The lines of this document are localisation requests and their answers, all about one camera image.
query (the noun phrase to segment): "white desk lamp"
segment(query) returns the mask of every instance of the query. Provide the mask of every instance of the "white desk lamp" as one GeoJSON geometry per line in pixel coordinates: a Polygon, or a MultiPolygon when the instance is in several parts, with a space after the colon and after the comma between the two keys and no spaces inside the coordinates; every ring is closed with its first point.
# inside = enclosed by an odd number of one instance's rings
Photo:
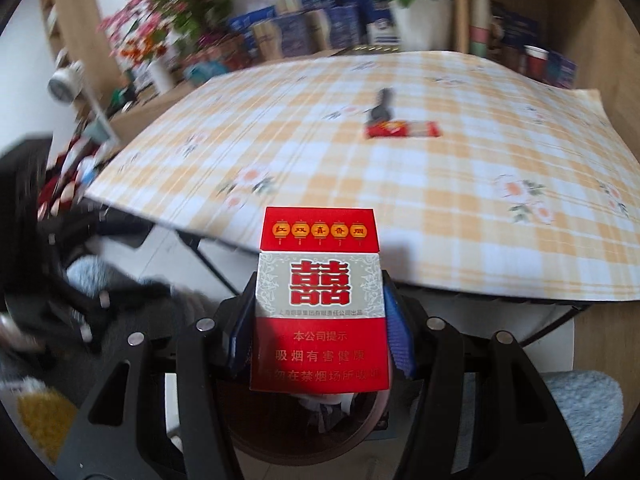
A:
{"type": "Polygon", "coordinates": [[[94,111],[96,120],[107,132],[109,144],[113,148],[120,145],[118,134],[113,131],[93,89],[84,79],[84,65],[81,61],[76,61],[66,68],[58,68],[49,79],[47,89],[56,101],[65,104],[71,104],[75,98],[82,94],[94,111]]]}

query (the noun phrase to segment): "lamp head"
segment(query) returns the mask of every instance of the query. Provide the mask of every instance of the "lamp head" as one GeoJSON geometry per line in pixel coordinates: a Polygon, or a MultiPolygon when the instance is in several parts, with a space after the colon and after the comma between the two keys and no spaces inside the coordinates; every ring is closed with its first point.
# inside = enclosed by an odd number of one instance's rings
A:
{"type": "Polygon", "coordinates": [[[76,61],[66,68],[59,68],[49,79],[49,94],[62,103],[70,104],[82,90],[82,63],[76,61]]]}

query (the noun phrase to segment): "white vase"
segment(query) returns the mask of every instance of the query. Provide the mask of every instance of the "white vase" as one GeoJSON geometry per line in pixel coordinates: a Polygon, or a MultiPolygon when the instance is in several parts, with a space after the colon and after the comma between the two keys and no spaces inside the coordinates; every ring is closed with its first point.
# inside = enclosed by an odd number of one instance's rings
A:
{"type": "Polygon", "coordinates": [[[411,0],[390,3],[402,50],[448,50],[451,46],[453,0],[411,0]]]}
{"type": "Polygon", "coordinates": [[[169,69],[161,59],[154,59],[147,68],[149,77],[159,94],[166,94],[175,87],[175,81],[169,69]]]}

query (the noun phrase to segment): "yellow and white tablecloth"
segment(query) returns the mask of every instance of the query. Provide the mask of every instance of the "yellow and white tablecloth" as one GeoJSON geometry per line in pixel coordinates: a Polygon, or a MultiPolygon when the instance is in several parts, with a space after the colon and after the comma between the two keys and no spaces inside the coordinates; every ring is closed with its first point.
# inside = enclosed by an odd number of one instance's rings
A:
{"type": "Polygon", "coordinates": [[[268,205],[371,207],[396,280],[560,300],[640,298],[640,166],[595,91],[450,52],[334,57],[211,80],[90,187],[257,250],[268,205]],[[440,138],[371,139],[367,110],[440,138]]]}

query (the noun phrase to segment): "flower pot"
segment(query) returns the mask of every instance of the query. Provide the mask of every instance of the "flower pot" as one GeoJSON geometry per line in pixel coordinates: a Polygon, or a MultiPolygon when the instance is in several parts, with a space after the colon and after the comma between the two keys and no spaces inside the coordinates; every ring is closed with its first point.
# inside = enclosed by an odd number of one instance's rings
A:
{"type": "Polygon", "coordinates": [[[159,94],[166,94],[175,87],[175,81],[164,61],[154,59],[147,68],[149,77],[159,94]]]}
{"type": "Polygon", "coordinates": [[[453,0],[411,0],[390,3],[402,50],[448,50],[451,45],[453,0]]]}

